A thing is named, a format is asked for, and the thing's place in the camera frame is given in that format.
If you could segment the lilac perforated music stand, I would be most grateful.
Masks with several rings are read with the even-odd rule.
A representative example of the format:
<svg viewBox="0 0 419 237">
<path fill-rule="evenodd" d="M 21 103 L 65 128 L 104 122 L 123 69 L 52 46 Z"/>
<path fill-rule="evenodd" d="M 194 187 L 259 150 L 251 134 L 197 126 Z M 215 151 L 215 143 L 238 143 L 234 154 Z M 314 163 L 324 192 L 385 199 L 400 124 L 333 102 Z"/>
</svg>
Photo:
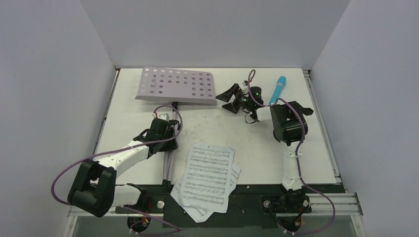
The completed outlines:
<svg viewBox="0 0 419 237">
<path fill-rule="evenodd" d="M 210 72 L 145 67 L 133 83 L 135 127 L 133 134 L 144 132 L 142 141 L 153 120 L 156 106 L 168 104 L 178 107 L 183 104 L 215 105 L 215 86 Z M 136 184 L 159 184 L 167 178 L 169 152 L 159 152 L 152 158 L 130 169 L 127 180 Z"/>
</svg>

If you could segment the black microphone desk stand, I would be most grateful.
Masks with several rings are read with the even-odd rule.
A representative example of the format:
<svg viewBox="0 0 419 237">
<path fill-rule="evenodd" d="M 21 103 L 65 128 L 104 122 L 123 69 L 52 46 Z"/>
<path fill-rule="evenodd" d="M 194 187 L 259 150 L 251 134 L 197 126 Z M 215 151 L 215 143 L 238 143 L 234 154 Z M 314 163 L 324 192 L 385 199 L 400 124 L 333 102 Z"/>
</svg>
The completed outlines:
<svg viewBox="0 0 419 237">
<path fill-rule="evenodd" d="M 279 117 L 285 118 L 295 118 L 294 111 L 298 113 L 299 116 L 311 116 L 314 111 L 312 108 L 305 108 L 297 101 L 288 102 L 288 104 L 293 108 L 293 110 L 286 104 L 277 104 L 270 107 L 271 113 Z"/>
</svg>

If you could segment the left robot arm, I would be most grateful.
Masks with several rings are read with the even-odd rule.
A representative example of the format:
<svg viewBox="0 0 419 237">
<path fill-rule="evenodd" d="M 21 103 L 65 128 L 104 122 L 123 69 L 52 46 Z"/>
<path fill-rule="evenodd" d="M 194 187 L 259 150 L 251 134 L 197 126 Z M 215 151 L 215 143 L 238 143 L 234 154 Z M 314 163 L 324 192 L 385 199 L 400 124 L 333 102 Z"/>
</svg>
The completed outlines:
<svg viewBox="0 0 419 237">
<path fill-rule="evenodd" d="M 157 117 L 125 147 L 108 152 L 99 160 L 82 161 L 70 188 L 67 201 L 96 217 L 104 216 L 112 207 L 128 205 L 134 212 L 147 207 L 147 190 L 139 185 L 117 184 L 117 178 L 134 165 L 157 153 L 178 148 L 176 137 L 181 121 Z"/>
</svg>

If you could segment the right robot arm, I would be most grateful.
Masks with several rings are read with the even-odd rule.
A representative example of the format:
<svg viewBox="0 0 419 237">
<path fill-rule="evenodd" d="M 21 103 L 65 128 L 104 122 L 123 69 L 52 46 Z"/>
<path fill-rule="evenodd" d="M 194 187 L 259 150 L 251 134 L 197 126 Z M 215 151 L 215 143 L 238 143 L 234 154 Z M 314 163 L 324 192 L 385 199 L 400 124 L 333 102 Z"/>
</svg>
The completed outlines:
<svg viewBox="0 0 419 237">
<path fill-rule="evenodd" d="M 298 152 L 292 151 L 290 146 L 294 142 L 301 141 L 301 138 L 308 132 L 304 115 L 312 115 L 313 110 L 303 108 L 296 101 L 288 104 L 278 104 L 278 97 L 282 92 L 283 84 L 278 82 L 271 96 L 268 106 L 261 106 L 261 88 L 252 86 L 244 91 L 235 83 L 227 91 L 217 95 L 215 98 L 222 102 L 222 108 L 237 114 L 243 111 L 250 116 L 248 124 L 271 121 L 273 124 L 273 136 L 283 146 L 283 178 L 282 186 L 286 191 L 296 191 L 303 188 L 301 172 L 298 170 Z"/>
</svg>

